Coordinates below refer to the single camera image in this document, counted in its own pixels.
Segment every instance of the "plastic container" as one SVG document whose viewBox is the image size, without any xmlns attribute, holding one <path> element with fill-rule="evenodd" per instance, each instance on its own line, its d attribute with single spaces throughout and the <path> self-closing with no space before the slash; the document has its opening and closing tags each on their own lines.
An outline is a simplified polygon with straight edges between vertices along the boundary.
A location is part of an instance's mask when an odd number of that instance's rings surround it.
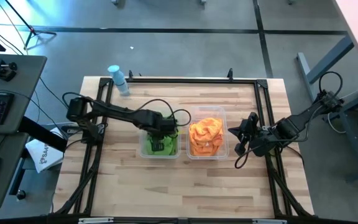
<svg viewBox="0 0 358 224">
<path fill-rule="evenodd" d="M 197 123 L 205 118 L 220 118 L 223 121 L 223 144 L 218 149 L 215 156 L 193 156 L 190 151 L 190 137 L 189 128 L 186 127 L 186 153 L 190 159 L 226 159 L 229 155 L 229 146 L 227 143 L 227 124 L 226 113 L 220 106 L 194 106 L 190 110 L 191 122 L 190 124 Z"/>
<path fill-rule="evenodd" d="M 167 107 L 153 107 L 154 111 L 158 111 L 160 113 L 162 113 L 162 115 L 164 117 L 170 116 L 171 115 L 171 111 L 167 108 Z M 183 121 L 184 119 L 188 118 L 184 118 L 182 113 L 175 113 L 175 119 L 178 120 L 178 123 L 184 123 L 185 121 Z M 145 142 L 147 141 L 147 131 L 143 131 L 140 130 L 139 132 L 139 148 L 138 148 L 138 154 L 143 157 L 143 158 L 147 158 L 147 159 L 176 159 L 179 157 L 180 155 L 180 151 L 181 151 L 181 132 L 183 132 L 183 129 L 181 129 L 181 127 L 178 127 L 178 137 L 176 138 L 176 146 L 177 146 L 177 151 L 174 155 L 170 155 L 170 156 L 157 156 L 157 155 L 150 155 L 147 153 L 146 150 L 146 145 Z"/>
<path fill-rule="evenodd" d="M 157 156 L 157 155 L 149 155 L 146 150 L 145 142 L 147 140 L 147 131 L 140 131 L 139 133 L 139 149 L 138 153 L 141 157 L 147 158 L 147 159 L 176 159 L 180 155 L 180 149 L 181 149 L 181 136 L 178 134 L 178 137 L 176 138 L 176 146 L 177 150 L 174 155 L 171 156 Z"/>
<path fill-rule="evenodd" d="M 129 96 L 129 89 L 128 89 L 128 83 L 125 80 L 125 75 L 122 71 L 120 71 L 118 65 L 111 65 L 107 69 L 110 73 L 110 76 L 112 77 L 112 80 L 114 81 L 114 85 L 117 86 L 117 89 L 119 90 L 119 94 L 121 96 Z"/>
</svg>

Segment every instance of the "bottle cap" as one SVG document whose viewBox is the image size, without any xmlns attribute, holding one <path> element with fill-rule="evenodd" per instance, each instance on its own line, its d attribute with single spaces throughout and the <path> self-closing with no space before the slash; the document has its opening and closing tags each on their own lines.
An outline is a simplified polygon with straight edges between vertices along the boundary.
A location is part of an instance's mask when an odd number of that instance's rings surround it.
<svg viewBox="0 0 358 224">
<path fill-rule="evenodd" d="M 114 72 L 118 72 L 119 71 L 119 66 L 118 65 L 111 65 L 107 71 L 109 71 L 110 73 L 114 73 Z"/>
</svg>

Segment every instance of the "table leg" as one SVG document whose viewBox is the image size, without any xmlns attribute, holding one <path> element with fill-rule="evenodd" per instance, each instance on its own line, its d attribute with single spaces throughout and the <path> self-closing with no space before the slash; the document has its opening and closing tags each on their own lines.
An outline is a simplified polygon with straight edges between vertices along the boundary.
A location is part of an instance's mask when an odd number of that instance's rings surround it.
<svg viewBox="0 0 358 224">
<path fill-rule="evenodd" d="M 316 82 L 325 72 L 327 72 L 336 62 L 338 62 L 345 54 L 347 54 L 354 44 L 349 37 L 346 35 L 342 40 L 340 40 L 334 48 L 332 48 L 328 54 L 326 54 L 312 70 L 310 70 L 306 57 L 303 53 L 298 53 L 296 59 L 300 65 L 300 69 L 308 89 L 309 97 L 312 101 L 317 97 L 317 89 L 313 86 L 313 83 Z"/>
</svg>

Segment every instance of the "green object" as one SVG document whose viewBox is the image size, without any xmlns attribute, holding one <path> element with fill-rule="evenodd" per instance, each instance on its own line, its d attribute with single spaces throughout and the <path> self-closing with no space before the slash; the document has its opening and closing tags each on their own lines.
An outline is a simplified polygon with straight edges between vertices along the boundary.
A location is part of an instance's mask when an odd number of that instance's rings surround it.
<svg viewBox="0 0 358 224">
<path fill-rule="evenodd" d="M 177 140 L 178 134 L 171 138 L 170 136 L 165 136 L 162 140 L 164 145 L 164 150 L 154 152 L 152 150 L 152 138 L 147 135 L 146 138 L 146 153 L 152 156 L 174 156 L 177 153 Z"/>
</svg>

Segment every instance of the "wooden table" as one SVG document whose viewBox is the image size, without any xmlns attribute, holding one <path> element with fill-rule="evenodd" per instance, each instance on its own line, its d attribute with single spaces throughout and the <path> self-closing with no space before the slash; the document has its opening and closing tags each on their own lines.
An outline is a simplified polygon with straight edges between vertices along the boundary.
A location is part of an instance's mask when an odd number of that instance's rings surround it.
<svg viewBox="0 0 358 224">
<path fill-rule="evenodd" d="M 85 77 L 81 94 L 96 98 L 99 79 Z M 284 81 L 269 79 L 268 85 L 275 120 L 289 116 Z M 257 111 L 252 85 L 130 83 L 129 86 L 131 96 L 128 98 L 120 97 L 114 88 L 111 103 L 138 108 L 146 101 L 161 98 L 174 110 L 198 105 L 222 106 L 228 127 L 238 126 L 241 119 Z M 163 107 L 164 104 L 155 102 L 146 108 Z M 185 144 L 178 159 L 144 159 L 137 153 L 139 130 L 123 121 L 109 119 L 108 123 L 92 216 L 273 218 L 265 158 L 250 154 L 245 167 L 235 169 L 234 146 L 238 140 L 234 135 L 227 136 L 230 154 L 225 161 L 191 160 L 186 155 Z M 73 136 L 69 143 L 80 137 Z M 297 144 L 291 146 L 298 150 Z M 85 145 L 78 143 L 65 153 L 53 199 L 55 210 L 78 185 L 84 151 Z M 313 213 L 301 159 L 290 150 L 283 151 L 282 159 L 289 189 L 302 206 Z M 281 191 L 278 194 L 282 202 Z"/>
</svg>

